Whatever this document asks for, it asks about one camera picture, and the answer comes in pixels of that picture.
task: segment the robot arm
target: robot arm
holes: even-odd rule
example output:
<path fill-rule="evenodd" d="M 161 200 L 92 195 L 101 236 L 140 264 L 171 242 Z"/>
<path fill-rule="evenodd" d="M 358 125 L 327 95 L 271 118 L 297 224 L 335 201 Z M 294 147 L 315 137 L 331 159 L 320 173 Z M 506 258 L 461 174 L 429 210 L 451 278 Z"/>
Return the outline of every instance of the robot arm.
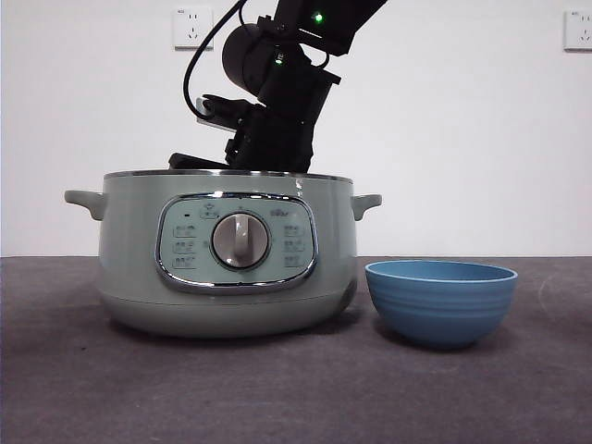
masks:
<path fill-rule="evenodd" d="M 279 0 L 273 19 L 260 17 L 256 25 L 232 32 L 222 55 L 224 70 L 259 103 L 214 95 L 198 101 L 198 121 L 236 131 L 226 149 L 228 165 L 216 166 L 306 173 L 315 123 L 330 88 L 340 82 L 325 70 L 328 57 L 347 54 L 355 33 L 386 1 Z M 327 62 L 314 66 L 302 44 L 326 52 Z M 171 166 L 204 168 L 212 163 L 175 154 Z"/>

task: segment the chrome trim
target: chrome trim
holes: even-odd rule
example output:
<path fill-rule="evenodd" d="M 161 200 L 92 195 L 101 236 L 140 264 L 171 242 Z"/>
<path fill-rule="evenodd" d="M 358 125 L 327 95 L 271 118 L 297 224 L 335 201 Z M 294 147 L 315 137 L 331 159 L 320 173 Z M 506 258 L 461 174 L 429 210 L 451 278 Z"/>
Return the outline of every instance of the chrome trim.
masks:
<path fill-rule="evenodd" d="M 353 180 L 339 176 L 325 176 L 321 174 L 296 174 L 273 171 L 239 171 L 234 169 L 154 169 L 146 171 L 121 171 L 105 174 L 105 179 L 130 178 L 143 176 L 244 176 L 249 178 L 291 178 L 291 179 L 318 179 L 353 184 Z"/>
<path fill-rule="evenodd" d="M 181 277 L 174 276 L 163 263 L 160 244 L 162 241 L 163 228 L 165 225 L 165 217 L 167 216 L 168 210 L 178 202 L 189 201 L 189 200 L 201 200 L 201 199 L 232 199 L 232 198 L 249 198 L 257 196 L 257 198 L 274 201 L 289 201 L 296 204 L 300 204 L 308 213 L 309 221 L 311 224 L 311 231 L 313 234 L 313 259 L 306 269 L 299 275 L 290 277 L 287 279 L 270 281 L 270 282 L 256 282 L 256 283 L 242 283 L 242 284 L 216 284 L 213 282 L 193 282 Z M 208 192 L 199 194 L 183 194 L 174 197 L 168 203 L 160 213 L 158 221 L 158 233 L 156 236 L 156 245 L 154 247 L 154 259 L 156 262 L 156 269 L 160 276 L 164 279 L 166 284 L 172 286 L 175 290 L 190 292 L 190 293 L 201 293 L 211 295 L 253 295 L 261 293 L 269 293 L 279 290 L 292 289 L 301 285 L 307 278 L 311 276 L 315 270 L 316 263 L 318 261 L 318 238 L 316 233 L 315 215 L 311 207 L 297 197 L 282 195 L 282 194 L 270 194 L 261 192 Z"/>

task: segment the control panel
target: control panel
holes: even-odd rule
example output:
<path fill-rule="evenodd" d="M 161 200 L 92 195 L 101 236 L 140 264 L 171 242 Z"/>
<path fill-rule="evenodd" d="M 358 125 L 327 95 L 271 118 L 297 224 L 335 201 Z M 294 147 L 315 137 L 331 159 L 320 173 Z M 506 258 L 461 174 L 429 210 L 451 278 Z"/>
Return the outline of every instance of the control panel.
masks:
<path fill-rule="evenodd" d="M 156 262 L 181 290 L 279 290 L 312 273 L 313 213 L 297 198 L 213 192 L 173 199 L 163 210 Z"/>

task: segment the green led light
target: green led light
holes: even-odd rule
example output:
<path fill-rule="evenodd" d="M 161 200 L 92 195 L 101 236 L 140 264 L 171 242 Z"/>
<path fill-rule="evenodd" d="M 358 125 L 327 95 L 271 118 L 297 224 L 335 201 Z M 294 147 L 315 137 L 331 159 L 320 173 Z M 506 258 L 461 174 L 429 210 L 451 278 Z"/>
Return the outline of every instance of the green led light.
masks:
<path fill-rule="evenodd" d="M 315 12 L 313 15 L 313 19 L 317 25 L 320 25 L 325 21 L 325 16 L 320 12 Z"/>

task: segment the bowl rim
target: bowl rim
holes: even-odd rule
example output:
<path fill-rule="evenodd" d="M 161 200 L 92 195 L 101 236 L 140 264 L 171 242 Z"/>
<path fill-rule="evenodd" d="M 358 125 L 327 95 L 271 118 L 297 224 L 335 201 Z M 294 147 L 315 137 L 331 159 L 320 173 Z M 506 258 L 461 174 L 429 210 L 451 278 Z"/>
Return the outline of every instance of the bowl rim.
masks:
<path fill-rule="evenodd" d="M 409 263 L 424 263 L 424 264 L 457 264 L 457 265 L 477 265 L 484 268 L 494 268 L 501 271 L 506 271 L 511 274 L 509 277 L 502 277 L 499 279 L 465 279 L 465 280 L 455 280 L 455 279 L 427 279 L 425 277 L 406 277 L 406 276 L 397 276 L 391 275 L 388 273 L 380 273 L 373 270 L 371 267 L 374 265 L 382 265 L 382 264 L 409 264 Z M 366 273 L 375 276 L 381 276 L 383 278 L 393 278 L 393 279 L 400 279 L 400 280 L 409 280 L 413 282 L 437 282 L 441 284 L 490 284 L 493 282 L 507 282 L 510 280 L 515 280 L 518 278 L 518 273 L 510 268 L 506 268 L 503 266 L 497 265 L 489 265 L 489 264 L 477 264 L 473 262 L 461 262 L 461 261 L 436 261 L 436 260 L 424 260 L 424 259 L 402 259 L 402 260 L 392 260 L 392 261 L 380 261 L 380 262 L 373 262 L 368 264 L 364 267 Z"/>

